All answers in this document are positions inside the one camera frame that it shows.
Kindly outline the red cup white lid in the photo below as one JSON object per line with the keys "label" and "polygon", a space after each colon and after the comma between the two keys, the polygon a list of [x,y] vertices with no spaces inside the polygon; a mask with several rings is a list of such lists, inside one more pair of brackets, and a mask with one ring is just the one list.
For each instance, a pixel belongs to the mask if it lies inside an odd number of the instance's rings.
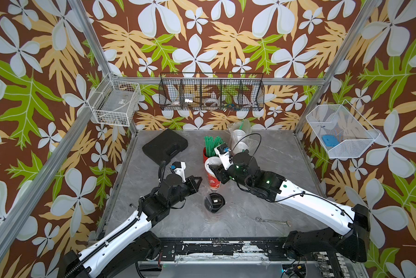
{"label": "red cup white lid", "polygon": [[213,156],[210,158],[207,158],[207,160],[204,163],[204,168],[207,174],[208,183],[211,190],[218,190],[220,188],[221,182],[217,179],[216,175],[214,174],[213,170],[210,168],[210,166],[221,166],[222,162],[218,156]]}
{"label": "red cup white lid", "polygon": [[235,142],[239,142],[246,135],[247,135],[247,133],[245,131],[236,129],[232,132],[232,140],[235,141]]}
{"label": "red cup white lid", "polygon": [[240,141],[233,147],[232,153],[235,155],[244,151],[248,151],[248,149],[249,149],[249,146],[245,142]]}

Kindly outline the red cup white lid front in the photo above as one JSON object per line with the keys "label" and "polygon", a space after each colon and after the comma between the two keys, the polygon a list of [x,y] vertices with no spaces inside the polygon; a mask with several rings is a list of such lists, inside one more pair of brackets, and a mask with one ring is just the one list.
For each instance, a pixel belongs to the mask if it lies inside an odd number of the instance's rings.
{"label": "red cup white lid front", "polygon": [[245,142],[240,141],[233,147],[232,153],[235,155],[244,151],[248,151],[248,149],[249,149],[249,146]]}

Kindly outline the clear plastic carrier bag front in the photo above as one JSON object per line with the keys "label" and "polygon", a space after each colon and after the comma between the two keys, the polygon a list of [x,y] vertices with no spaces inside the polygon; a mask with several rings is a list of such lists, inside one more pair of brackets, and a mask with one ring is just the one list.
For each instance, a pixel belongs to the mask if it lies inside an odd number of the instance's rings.
{"label": "clear plastic carrier bag front", "polygon": [[230,135],[228,146],[233,155],[244,151],[253,154],[258,148],[260,136],[252,135],[253,131],[248,119],[231,123],[228,125],[228,132]]}

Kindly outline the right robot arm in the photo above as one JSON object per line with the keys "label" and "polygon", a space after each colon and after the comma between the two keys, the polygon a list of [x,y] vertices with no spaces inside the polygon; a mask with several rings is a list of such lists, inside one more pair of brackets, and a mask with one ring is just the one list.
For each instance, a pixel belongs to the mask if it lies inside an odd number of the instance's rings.
{"label": "right robot arm", "polygon": [[269,203],[286,205],[322,222],[326,228],[292,231],[284,248],[298,255],[335,251],[354,262],[366,262],[369,249],[369,210],[363,205],[341,205],[311,193],[284,176],[261,170],[248,152],[221,155],[221,164],[210,166],[223,184],[236,185]]}

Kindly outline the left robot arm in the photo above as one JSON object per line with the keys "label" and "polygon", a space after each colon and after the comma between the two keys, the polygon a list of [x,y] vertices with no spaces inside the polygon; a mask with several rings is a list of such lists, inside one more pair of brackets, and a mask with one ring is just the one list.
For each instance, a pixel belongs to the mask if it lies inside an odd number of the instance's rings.
{"label": "left robot arm", "polygon": [[189,176],[183,181],[177,174],[161,179],[150,193],[140,197],[137,210],[119,227],[86,249],[67,253],[59,267],[58,277],[98,277],[138,237],[166,218],[176,204],[196,194],[202,180],[202,177]]}

